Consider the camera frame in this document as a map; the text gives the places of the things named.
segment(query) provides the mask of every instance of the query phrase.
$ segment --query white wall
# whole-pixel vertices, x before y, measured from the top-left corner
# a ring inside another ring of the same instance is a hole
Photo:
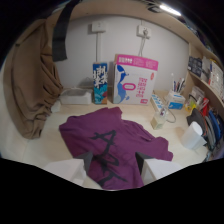
[[[141,37],[136,35],[140,19],[122,16],[91,16],[71,21],[66,37],[68,59],[56,62],[62,85],[92,86],[92,63],[96,61],[96,34],[91,33],[91,23],[104,20],[108,23],[108,31],[101,35],[102,61],[108,62],[109,85],[112,85],[114,56],[117,53],[138,55]],[[152,37],[146,40],[143,56],[159,61],[158,76],[154,89],[169,90],[171,73],[175,79],[186,76],[188,63],[188,43],[174,33],[143,21],[150,27]]]

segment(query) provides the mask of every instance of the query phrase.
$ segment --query pen holder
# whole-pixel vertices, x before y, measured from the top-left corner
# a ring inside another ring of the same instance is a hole
[[[176,93],[173,90],[169,91],[169,94],[166,97],[166,105],[169,109],[181,110],[185,103],[185,98],[180,95],[180,93]]]

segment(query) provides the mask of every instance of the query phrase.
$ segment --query ceiling light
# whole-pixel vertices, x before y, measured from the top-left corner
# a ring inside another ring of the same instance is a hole
[[[166,5],[160,5],[160,8],[163,9],[164,11],[167,11],[169,13],[172,13],[174,15],[177,15],[177,16],[181,16],[181,14],[179,12],[177,12],[176,10],[166,6]]]

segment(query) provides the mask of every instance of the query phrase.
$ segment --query purple t-shirt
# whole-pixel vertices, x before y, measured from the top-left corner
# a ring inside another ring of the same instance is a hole
[[[71,116],[59,126],[73,157],[91,151],[88,176],[103,189],[122,190],[144,186],[135,152],[171,161],[168,141],[155,138],[133,121],[121,119],[119,107]]]

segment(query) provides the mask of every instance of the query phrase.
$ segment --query bottle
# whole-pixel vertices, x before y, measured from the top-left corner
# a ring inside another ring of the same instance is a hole
[[[168,108],[167,106],[163,106],[163,108],[158,112],[155,113],[152,121],[151,121],[151,125],[152,128],[157,130],[157,129],[161,129],[164,125],[164,123],[166,122],[166,112],[167,112]]]

